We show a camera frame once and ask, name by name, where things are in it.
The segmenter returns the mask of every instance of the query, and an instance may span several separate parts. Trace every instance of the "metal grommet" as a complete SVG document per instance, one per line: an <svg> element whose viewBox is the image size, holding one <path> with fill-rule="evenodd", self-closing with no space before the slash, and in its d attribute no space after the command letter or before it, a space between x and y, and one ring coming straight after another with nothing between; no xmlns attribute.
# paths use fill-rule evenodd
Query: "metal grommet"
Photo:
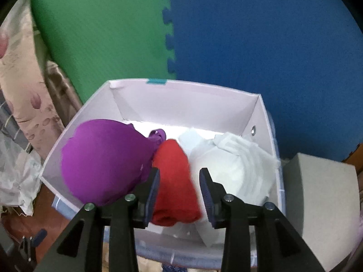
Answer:
<svg viewBox="0 0 363 272"><path fill-rule="evenodd" d="M272 211L275 208L275 204L272 202L265 203L265 208L269 211Z"/></svg>
<svg viewBox="0 0 363 272"><path fill-rule="evenodd" d="M91 211L93 209L94 209L94 204L93 203L89 202L89 203L85 204L85 210L86 211Z"/></svg>
<svg viewBox="0 0 363 272"><path fill-rule="evenodd" d="M256 126L253 126L251 129L251 135L255 136L256 135Z"/></svg>
<svg viewBox="0 0 363 272"><path fill-rule="evenodd" d="M136 198L135 194L127 194L125 195L125 201L134 201Z"/></svg>
<svg viewBox="0 0 363 272"><path fill-rule="evenodd" d="M235 199L235 197L234 197L232 194L226 194L226 195L223 197L223 199L224 199L225 201L231 202L232 200L234 200L234 199Z"/></svg>

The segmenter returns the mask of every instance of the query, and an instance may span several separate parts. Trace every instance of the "red cloth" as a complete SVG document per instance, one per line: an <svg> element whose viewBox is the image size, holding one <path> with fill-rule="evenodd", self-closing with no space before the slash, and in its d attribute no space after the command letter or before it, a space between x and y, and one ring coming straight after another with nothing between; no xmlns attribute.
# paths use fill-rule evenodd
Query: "red cloth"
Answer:
<svg viewBox="0 0 363 272"><path fill-rule="evenodd" d="M152 166L160 170L160 186L151 222L173 226L176 222L192 223L200 219L188 158L179 144L173 139L163 142Z"/></svg>

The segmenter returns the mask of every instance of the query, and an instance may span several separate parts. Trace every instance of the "white fabric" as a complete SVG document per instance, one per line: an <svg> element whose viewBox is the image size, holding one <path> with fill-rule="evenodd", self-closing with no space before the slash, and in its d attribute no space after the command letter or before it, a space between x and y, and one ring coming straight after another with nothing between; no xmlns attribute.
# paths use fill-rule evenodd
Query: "white fabric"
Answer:
<svg viewBox="0 0 363 272"><path fill-rule="evenodd" d="M213 140L202 140L193 130L179 137L180 145L189 154L191 177L197 191L202 218L195 223L206 246L224 242L225 230L215 230L208 222L199 186L199 171L208 168L214 182L221 183L227 193L245 203L262 205L275 181L280 161L240 136L225 133Z"/></svg>
<svg viewBox="0 0 363 272"><path fill-rule="evenodd" d="M33 215L40 189L41 165L4 134L0 134L0 205L20 206Z"/></svg>

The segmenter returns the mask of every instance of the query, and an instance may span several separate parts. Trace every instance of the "brown floor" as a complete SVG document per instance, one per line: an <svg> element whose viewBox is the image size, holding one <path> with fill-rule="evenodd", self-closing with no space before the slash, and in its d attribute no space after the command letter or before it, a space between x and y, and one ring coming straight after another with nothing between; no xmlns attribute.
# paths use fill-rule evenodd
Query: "brown floor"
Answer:
<svg viewBox="0 0 363 272"><path fill-rule="evenodd" d="M18 216L16 213L2 214L1 216L2 224L17 240L21 240L23 236L29 238L37 234L42 228L46 229L48 235L36 248L37 262L44 257L44 254L69 222L52 208L53 199L54 194L45 185L42 185L35 199L33 216Z"/></svg>

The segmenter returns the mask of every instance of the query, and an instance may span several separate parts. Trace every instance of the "purple fabric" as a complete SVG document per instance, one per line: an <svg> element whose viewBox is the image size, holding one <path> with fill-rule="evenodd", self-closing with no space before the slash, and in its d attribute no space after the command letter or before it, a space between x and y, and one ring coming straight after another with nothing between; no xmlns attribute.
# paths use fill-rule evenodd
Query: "purple fabric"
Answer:
<svg viewBox="0 0 363 272"><path fill-rule="evenodd" d="M62 149L64 182L83 203L112 203L147 179L154 152L165 139L160 129L146 138L132 124L84 122Z"/></svg>

